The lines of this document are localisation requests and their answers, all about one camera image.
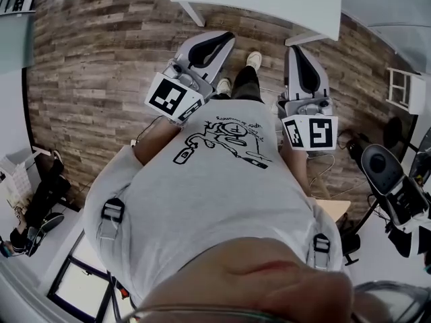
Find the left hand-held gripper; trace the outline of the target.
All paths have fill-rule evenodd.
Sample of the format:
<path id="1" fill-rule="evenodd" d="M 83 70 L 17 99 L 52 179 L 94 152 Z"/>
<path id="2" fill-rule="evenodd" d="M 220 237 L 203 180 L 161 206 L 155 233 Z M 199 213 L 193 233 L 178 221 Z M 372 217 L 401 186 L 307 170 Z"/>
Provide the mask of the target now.
<path id="1" fill-rule="evenodd" d="M 206 32 L 189 38 L 157 72 L 145 105 L 182 125 L 215 94 L 213 82 L 235 45 L 235 35 Z"/>

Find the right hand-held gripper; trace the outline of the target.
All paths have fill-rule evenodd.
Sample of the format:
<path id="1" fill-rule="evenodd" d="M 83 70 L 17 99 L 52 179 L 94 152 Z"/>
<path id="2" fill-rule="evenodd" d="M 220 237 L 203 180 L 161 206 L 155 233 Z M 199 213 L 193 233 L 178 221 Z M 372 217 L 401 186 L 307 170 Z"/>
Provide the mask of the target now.
<path id="1" fill-rule="evenodd" d="M 292 149 L 334 150 L 338 117 L 333 112 L 329 79 L 317 59 L 300 46 L 286 51 L 284 85 L 277 109 Z"/>

